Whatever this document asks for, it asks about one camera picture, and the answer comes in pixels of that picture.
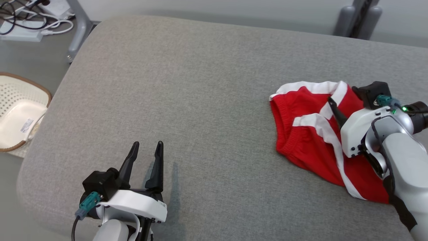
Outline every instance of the laundry basket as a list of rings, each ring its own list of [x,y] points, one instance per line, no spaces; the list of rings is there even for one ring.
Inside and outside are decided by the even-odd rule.
[[[41,85],[0,72],[0,152],[25,157],[51,99]]]

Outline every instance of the white power adapter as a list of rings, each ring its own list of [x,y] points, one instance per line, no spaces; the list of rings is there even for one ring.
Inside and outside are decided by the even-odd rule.
[[[50,0],[48,5],[39,4],[47,14],[54,15],[60,20],[69,19],[73,15],[73,10],[66,0]]]
[[[43,21],[16,21],[17,24],[38,28],[43,26]],[[10,30],[12,24],[9,22],[4,22],[0,27],[0,33],[5,33]],[[13,40],[13,41],[29,41],[29,42],[40,42],[43,34],[40,30],[29,30],[20,26],[15,26],[12,32],[6,35],[0,35],[1,40]]]

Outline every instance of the white stripe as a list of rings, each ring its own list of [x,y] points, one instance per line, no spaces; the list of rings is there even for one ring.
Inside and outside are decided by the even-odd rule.
[[[339,139],[334,133],[328,121],[320,114],[308,114],[301,117],[296,117],[293,121],[294,127],[314,127],[318,136],[322,137],[325,143],[330,143],[334,149],[334,155],[336,156],[336,164],[342,177],[343,183],[349,194],[355,198],[363,199],[358,190],[354,187],[352,182],[345,174],[344,159],[342,153],[342,145],[340,145]]]
[[[275,94],[269,97],[269,100],[272,100],[273,97],[279,94],[287,94],[290,91],[298,91],[301,87],[305,86],[312,94],[331,94],[331,98],[339,105],[348,91],[348,85],[343,82],[322,82],[322,83],[312,83],[306,81],[300,81],[295,83],[284,84],[281,86]],[[322,116],[328,120],[333,117],[330,105],[326,102],[319,112]]]

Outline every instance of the clothing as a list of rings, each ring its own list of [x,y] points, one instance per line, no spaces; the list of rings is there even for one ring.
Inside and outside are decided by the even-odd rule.
[[[340,129],[327,102],[332,97],[350,117],[362,101],[344,82],[296,82],[281,86],[270,96],[278,133],[276,150],[295,165],[327,181],[345,186],[356,198],[388,203],[382,180],[361,155],[347,158]]]

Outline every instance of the gray table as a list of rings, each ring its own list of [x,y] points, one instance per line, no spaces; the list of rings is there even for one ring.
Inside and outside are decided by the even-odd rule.
[[[428,50],[342,37],[132,16],[102,22],[63,79],[18,177],[37,221],[69,234],[93,170],[131,186],[165,143],[168,218],[157,240],[410,240],[392,206],[358,200],[275,151],[269,95],[295,81],[390,84],[426,101]],[[426,135],[419,138],[428,143]],[[100,222],[85,219],[78,240]]]

